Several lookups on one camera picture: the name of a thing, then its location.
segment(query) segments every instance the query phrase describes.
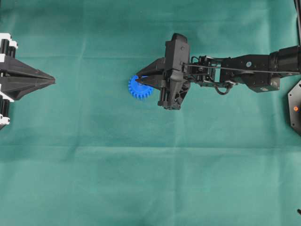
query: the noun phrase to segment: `black cable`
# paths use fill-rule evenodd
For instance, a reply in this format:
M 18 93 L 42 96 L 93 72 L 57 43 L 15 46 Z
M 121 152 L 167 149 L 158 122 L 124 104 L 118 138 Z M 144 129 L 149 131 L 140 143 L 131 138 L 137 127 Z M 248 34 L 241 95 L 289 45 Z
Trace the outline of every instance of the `black cable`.
M 216 92 L 218 93 L 218 94 L 220 94 L 220 95 L 226 95 L 226 94 L 228 94 L 229 92 L 230 92 L 230 90 L 232 89 L 232 86 L 227 86 L 227 90 L 226 90 L 226 92 L 221 92 L 217 87 L 215 87 L 215 90 L 216 90 Z
M 272 71 L 259 71 L 259 70 L 245 70 L 245 69 L 238 69 L 238 68 L 229 68 L 229 67 L 216 67 L 216 66 L 201 66 L 201 65 L 190 65 L 185 64 L 187 66 L 191 67 L 203 67 L 203 68 L 216 68 L 216 69 L 224 69 L 224 70 L 230 70 L 230 71 L 240 71 L 240 72 L 258 72 L 258 73 L 279 73 L 279 74 L 300 74 L 300 72 L 272 72 Z

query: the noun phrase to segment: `robotic arm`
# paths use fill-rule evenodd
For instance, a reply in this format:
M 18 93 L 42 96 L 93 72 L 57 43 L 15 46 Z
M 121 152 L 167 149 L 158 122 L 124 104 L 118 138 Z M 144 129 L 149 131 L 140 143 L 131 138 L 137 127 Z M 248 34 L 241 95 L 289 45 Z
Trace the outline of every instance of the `robotic arm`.
M 220 69 L 220 80 L 215 80 Z M 174 34 L 166 42 L 165 57 L 157 59 L 137 73 L 137 82 L 160 90 L 158 105 L 180 110 L 190 84 L 214 88 L 226 95 L 237 84 L 259 92 L 277 91 L 280 79 L 301 73 L 301 48 L 294 46 L 269 55 L 245 55 L 236 58 L 193 56 L 187 38 Z

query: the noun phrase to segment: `green cloth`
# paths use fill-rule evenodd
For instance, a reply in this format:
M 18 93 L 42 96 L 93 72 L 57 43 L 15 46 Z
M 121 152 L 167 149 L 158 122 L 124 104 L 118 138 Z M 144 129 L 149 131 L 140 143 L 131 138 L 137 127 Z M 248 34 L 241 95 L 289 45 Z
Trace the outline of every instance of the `green cloth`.
M 1 226 L 296 226 L 301 138 L 287 93 L 192 85 L 180 111 L 127 81 L 174 32 L 191 55 L 298 44 L 293 0 L 3 0 L 0 32 L 56 85 L 0 131 Z

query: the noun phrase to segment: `hexagonal plate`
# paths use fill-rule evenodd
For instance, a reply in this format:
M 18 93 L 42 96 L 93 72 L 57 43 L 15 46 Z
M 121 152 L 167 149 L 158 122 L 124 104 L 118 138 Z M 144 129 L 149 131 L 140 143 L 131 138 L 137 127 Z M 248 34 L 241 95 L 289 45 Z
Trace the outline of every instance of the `hexagonal plate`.
M 288 104 L 290 109 L 291 127 L 301 135 L 301 81 L 289 92 Z

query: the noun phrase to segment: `blue gear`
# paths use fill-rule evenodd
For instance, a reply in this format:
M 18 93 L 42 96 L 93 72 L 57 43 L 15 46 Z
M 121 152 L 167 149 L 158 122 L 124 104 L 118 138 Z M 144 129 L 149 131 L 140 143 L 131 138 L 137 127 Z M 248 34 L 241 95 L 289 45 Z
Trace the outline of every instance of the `blue gear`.
M 138 79 L 138 76 L 133 76 L 128 81 L 128 91 L 132 94 L 134 98 L 145 99 L 148 98 L 154 91 L 153 87 L 142 85 L 135 80 Z

